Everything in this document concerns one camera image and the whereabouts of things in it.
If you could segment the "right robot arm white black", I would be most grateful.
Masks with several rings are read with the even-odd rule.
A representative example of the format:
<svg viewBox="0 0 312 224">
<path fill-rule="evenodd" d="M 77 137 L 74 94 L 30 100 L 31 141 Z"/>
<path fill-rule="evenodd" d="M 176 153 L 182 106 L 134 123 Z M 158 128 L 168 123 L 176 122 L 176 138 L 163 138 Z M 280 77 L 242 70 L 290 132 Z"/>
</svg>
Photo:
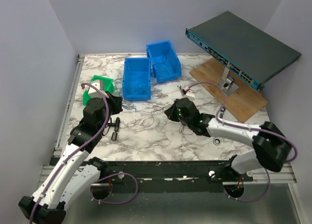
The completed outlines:
<svg viewBox="0 0 312 224">
<path fill-rule="evenodd" d="M 187 126 L 199 136 L 225 138 L 253 148 L 252 151 L 234 155 L 228 161 L 224 175 L 235 181 L 250 170 L 265 168 L 280 172 L 294 146 L 272 122 L 262 125 L 247 125 L 225 121 L 218 116 L 200 113 L 188 98 L 176 99 L 165 115 L 173 122 Z"/>
</svg>

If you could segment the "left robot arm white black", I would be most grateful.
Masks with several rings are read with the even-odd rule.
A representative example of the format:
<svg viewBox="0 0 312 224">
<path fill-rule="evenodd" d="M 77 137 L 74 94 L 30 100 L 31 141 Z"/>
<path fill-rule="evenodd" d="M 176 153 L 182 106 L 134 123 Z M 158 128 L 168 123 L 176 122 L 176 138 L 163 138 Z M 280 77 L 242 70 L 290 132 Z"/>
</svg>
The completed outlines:
<svg viewBox="0 0 312 224">
<path fill-rule="evenodd" d="M 109 92 L 87 101 L 83 118 L 72 129 L 62 156 L 42 185 L 31 195 L 23 196 L 19 207 L 35 224 L 60 224 L 73 201 L 93 182 L 102 183 L 108 177 L 100 159 L 89 162 L 75 175 L 83 161 L 102 139 L 110 117 L 122 112 L 122 97 Z"/>
</svg>

